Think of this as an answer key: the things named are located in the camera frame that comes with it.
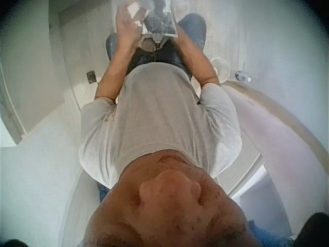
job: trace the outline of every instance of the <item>forearm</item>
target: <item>forearm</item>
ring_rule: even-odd
[[[207,83],[219,84],[217,74],[209,59],[191,41],[182,28],[177,27],[178,38],[174,39],[177,48],[195,79],[203,87]]]
[[[115,102],[124,83],[125,75],[133,54],[133,49],[127,50],[118,48],[98,84],[95,99],[105,97]]]

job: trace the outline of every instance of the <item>dark pants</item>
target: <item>dark pants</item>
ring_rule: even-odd
[[[188,14],[178,25],[182,27],[185,33],[190,37],[190,39],[203,50],[206,42],[207,26],[206,21],[198,14]],[[115,54],[118,46],[117,34],[111,34],[106,40],[106,50],[109,60],[111,60]],[[181,69],[183,69],[189,78],[192,78],[191,71],[187,68],[185,62],[182,59],[179,51],[175,47],[173,41],[169,39],[162,49],[155,52],[147,52],[141,48],[137,48],[135,54],[133,55],[130,64],[128,66],[127,75],[137,66],[151,63],[151,62],[162,62],[173,64]]]

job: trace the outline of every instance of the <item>man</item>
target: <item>man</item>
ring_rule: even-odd
[[[259,246],[241,209],[213,181],[242,142],[235,107],[202,53],[205,21],[185,17],[178,38],[155,56],[137,48],[134,21],[119,8],[111,62],[82,110],[81,164],[111,188],[85,245]]]

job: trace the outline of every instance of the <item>white t-shirt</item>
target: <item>white t-shirt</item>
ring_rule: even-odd
[[[209,83],[198,98],[186,73],[165,63],[135,68],[117,105],[107,98],[87,104],[81,127],[81,165],[108,188],[133,160],[168,149],[215,178],[242,146],[236,110],[225,91]]]

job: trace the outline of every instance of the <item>shirt sleeve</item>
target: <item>shirt sleeve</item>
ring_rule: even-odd
[[[93,179],[105,186],[108,186],[110,174],[104,152],[115,110],[116,105],[107,98],[98,98],[81,110],[80,164]]]
[[[241,152],[240,124],[233,102],[219,85],[206,84],[201,92],[200,103],[207,111],[210,135],[217,145],[215,162],[207,168],[210,176],[215,178]]]

